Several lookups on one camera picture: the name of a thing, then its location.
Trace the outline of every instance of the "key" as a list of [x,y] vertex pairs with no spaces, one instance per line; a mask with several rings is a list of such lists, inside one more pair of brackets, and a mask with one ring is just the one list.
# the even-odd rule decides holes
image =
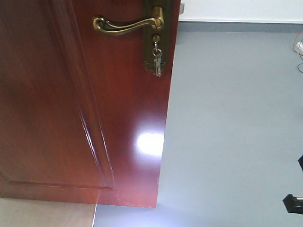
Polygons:
[[155,56],[154,60],[155,68],[156,68],[156,76],[161,76],[161,54]]

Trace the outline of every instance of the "key ring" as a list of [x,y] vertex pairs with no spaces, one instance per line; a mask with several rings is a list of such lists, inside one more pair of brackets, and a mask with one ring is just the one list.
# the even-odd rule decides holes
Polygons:
[[162,50],[161,50],[161,49],[153,48],[152,54],[153,54],[155,57],[161,57],[161,56],[162,56]]

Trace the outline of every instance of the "gray baseboard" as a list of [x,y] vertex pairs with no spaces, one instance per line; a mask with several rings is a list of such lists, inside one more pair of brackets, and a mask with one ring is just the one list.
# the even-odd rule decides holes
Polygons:
[[180,21],[178,31],[186,32],[269,32],[299,33],[302,24],[278,23],[236,23],[236,22],[184,22]]

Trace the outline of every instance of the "wooden door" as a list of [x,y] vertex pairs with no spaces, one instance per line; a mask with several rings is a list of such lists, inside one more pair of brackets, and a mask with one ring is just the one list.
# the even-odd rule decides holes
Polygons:
[[155,207],[168,67],[143,66],[143,32],[92,29],[142,17],[142,0],[0,0],[0,196]]

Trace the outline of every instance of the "lever handle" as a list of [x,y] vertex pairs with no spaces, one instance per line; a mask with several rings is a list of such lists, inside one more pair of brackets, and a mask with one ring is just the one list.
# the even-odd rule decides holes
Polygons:
[[152,17],[132,22],[113,22],[103,16],[93,18],[93,27],[97,32],[107,35],[123,35],[144,26],[151,26],[155,31],[164,28],[163,9],[159,6],[152,8]]

